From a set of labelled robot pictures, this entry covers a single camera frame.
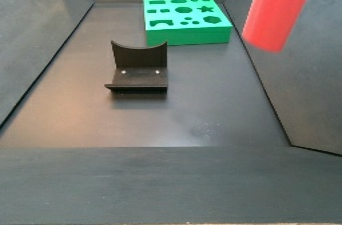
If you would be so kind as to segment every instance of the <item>star-shaped hole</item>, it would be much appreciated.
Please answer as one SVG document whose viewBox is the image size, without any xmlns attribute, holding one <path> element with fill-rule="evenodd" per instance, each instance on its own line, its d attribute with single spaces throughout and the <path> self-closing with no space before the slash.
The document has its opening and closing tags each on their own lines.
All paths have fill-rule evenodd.
<svg viewBox="0 0 342 225">
<path fill-rule="evenodd" d="M 198 8 L 198 9 L 200 10 L 202 13 L 204 13 L 204 12 L 214 12 L 212 11 L 214 7 L 207 7 L 204 5 L 200 8 Z"/>
</svg>

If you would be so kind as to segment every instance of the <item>circular hole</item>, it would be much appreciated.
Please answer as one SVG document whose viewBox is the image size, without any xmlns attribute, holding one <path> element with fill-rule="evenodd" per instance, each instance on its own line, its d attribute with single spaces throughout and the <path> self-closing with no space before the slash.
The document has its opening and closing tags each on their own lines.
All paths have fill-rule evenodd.
<svg viewBox="0 0 342 225">
<path fill-rule="evenodd" d="M 190 7 L 177 7 L 176 12 L 179 12 L 179 13 L 191 13 L 192 9 Z"/>
</svg>

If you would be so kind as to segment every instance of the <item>black holder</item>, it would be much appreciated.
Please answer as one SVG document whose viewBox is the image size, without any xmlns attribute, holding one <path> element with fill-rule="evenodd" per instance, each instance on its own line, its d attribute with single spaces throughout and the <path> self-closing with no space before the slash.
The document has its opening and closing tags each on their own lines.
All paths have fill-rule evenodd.
<svg viewBox="0 0 342 225">
<path fill-rule="evenodd" d="M 111 43 L 116 70 L 112 83 L 104 86 L 120 92 L 165 92 L 167 42 L 149 48 L 131 48 L 113 41 Z"/>
</svg>

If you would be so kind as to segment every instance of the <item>red cylinder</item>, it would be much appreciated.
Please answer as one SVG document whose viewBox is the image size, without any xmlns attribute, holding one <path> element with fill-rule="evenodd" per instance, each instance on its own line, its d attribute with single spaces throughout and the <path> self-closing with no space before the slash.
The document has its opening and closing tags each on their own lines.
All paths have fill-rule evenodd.
<svg viewBox="0 0 342 225">
<path fill-rule="evenodd" d="M 284 46 L 304 1 L 252 0 L 242 33 L 244 40 L 268 52 L 279 52 Z"/>
</svg>

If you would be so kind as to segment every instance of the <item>green foam block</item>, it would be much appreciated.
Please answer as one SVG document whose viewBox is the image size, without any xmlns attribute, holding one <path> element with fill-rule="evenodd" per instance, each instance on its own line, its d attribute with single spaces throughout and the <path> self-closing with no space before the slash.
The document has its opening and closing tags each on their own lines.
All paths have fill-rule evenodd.
<svg viewBox="0 0 342 225">
<path fill-rule="evenodd" d="M 227 43 L 231 23 L 214 0 L 143 0 L 147 45 Z"/>
</svg>

